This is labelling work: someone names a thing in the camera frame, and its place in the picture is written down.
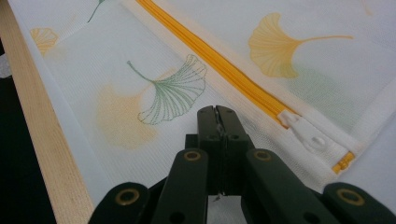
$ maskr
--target yellow zipper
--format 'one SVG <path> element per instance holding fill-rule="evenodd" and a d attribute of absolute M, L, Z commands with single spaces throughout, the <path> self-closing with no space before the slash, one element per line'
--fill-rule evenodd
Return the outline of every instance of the yellow zipper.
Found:
<path fill-rule="evenodd" d="M 205 41 L 193 34 L 190 30 L 163 11 L 153 3 L 152 0 L 136 0 L 136 2 L 181 41 L 183 41 L 190 49 L 210 64 L 210 66 L 212 66 L 222 77 L 243 93 L 250 102 L 260 108 L 277 123 L 282 125 L 277 115 L 284 110 L 288 110 L 290 113 L 296 114 L 292 109 L 258 86 L 241 70 L 222 57 L 217 51 L 208 46 Z M 334 165 L 332 170 L 338 174 L 341 170 L 346 169 L 354 158 L 355 156 L 353 153 L 348 152 L 337 164 Z"/>

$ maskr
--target zipper pull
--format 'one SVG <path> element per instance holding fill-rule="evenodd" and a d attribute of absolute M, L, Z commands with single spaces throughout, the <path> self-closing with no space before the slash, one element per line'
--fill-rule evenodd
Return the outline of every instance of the zipper pull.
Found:
<path fill-rule="evenodd" d="M 328 164 L 331 169 L 349 152 L 345 147 L 332 140 L 308 120 L 297 114 L 284 110 L 277 117 L 306 150 L 315 154 L 316 157 Z"/>

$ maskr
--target brass rivet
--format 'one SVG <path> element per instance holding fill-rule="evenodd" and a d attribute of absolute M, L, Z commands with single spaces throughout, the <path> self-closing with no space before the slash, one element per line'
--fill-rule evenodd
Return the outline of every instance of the brass rivet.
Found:
<path fill-rule="evenodd" d="M 139 191 L 137 189 L 123 189 L 116 196 L 116 203 L 119 205 L 129 205 L 135 203 L 140 197 Z"/>
<path fill-rule="evenodd" d="M 186 161 L 198 161 L 201 159 L 201 154 L 197 151 L 189 151 L 184 153 L 184 159 L 186 159 Z"/>
<path fill-rule="evenodd" d="M 260 161 L 270 161 L 272 159 L 271 154 L 266 151 L 256 151 L 254 157 Z"/>
<path fill-rule="evenodd" d="M 359 193 L 352 189 L 339 189 L 337 190 L 337 195 L 344 202 L 352 205 L 362 206 L 365 203 L 364 199 L 359 195 Z"/>

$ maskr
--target wooden edge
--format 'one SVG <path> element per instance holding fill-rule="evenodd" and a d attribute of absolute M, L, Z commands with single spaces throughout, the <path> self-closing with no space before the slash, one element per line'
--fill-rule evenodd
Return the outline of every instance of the wooden edge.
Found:
<path fill-rule="evenodd" d="M 56 220 L 87 223 L 92 201 L 7 0 L 0 0 L 0 35 Z"/>

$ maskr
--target black floor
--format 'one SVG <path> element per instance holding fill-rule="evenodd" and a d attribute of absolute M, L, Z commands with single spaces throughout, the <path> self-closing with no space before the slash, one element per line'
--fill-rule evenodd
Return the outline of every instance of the black floor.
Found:
<path fill-rule="evenodd" d="M 56 223 L 12 77 L 0 78 L 0 203 L 0 223 Z"/>

